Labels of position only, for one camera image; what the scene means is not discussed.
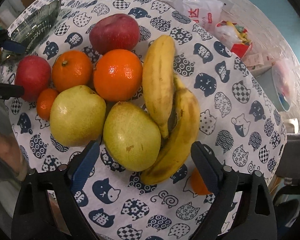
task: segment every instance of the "table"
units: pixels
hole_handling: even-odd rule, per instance
[[[37,0],[18,17],[13,31],[26,15],[52,0]],[[174,70],[196,95],[201,107],[198,140],[221,163],[234,170],[260,170],[269,183],[286,143],[282,118],[236,55],[195,22],[156,0],[62,0],[55,29],[34,54],[52,66],[69,49],[85,52],[92,62],[99,54],[89,42],[89,32],[100,19],[115,13],[134,17],[140,42],[133,52],[141,61],[149,43],[162,34],[175,39]],[[17,66],[4,66],[2,81],[14,83]],[[144,105],[141,90],[132,102]],[[20,149],[32,168],[51,171],[68,163],[83,147],[65,147],[50,133],[49,122],[36,113],[35,102],[18,98],[5,101]],[[93,229],[105,239],[188,239],[200,224],[214,195],[198,196],[190,186],[194,168],[191,157],[163,183],[143,185],[139,173],[126,171],[100,147],[83,191],[75,198]],[[229,230],[238,206],[234,199],[222,233]]]

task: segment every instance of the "pear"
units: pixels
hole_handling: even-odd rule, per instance
[[[111,157],[129,171],[143,171],[157,159],[161,135],[149,114],[130,102],[110,110],[103,139]]]
[[[103,98],[87,86],[72,87],[61,92],[53,102],[51,134],[64,146],[84,146],[100,136],[105,117]]]

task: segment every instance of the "yellow banana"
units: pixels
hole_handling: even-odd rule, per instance
[[[142,89],[147,110],[163,138],[169,136],[168,119],[173,103],[174,41],[162,35],[151,44],[143,63]]]
[[[172,130],[167,144],[160,150],[155,163],[141,173],[141,181],[153,185],[172,176],[186,161],[192,143],[198,136],[200,108],[197,98],[174,75],[176,86],[175,106],[177,125]]]

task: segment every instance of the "wall socket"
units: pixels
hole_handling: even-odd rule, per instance
[[[223,2],[223,10],[225,10],[226,12],[230,13],[232,7],[234,6],[234,3],[231,2],[230,0],[219,0],[221,2]]]

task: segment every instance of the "orange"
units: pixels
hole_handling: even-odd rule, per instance
[[[142,64],[138,56],[125,49],[114,49],[96,64],[93,84],[105,100],[118,102],[133,97],[142,83]]]
[[[193,191],[198,195],[209,195],[211,192],[208,191],[206,184],[203,182],[201,175],[197,168],[194,168],[190,177],[190,183]]]
[[[37,99],[37,113],[40,118],[49,121],[52,104],[59,92],[52,88],[43,90]]]
[[[89,57],[78,50],[61,54],[52,68],[52,81],[59,92],[71,87],[86,85],[92,75],[93,66]]]

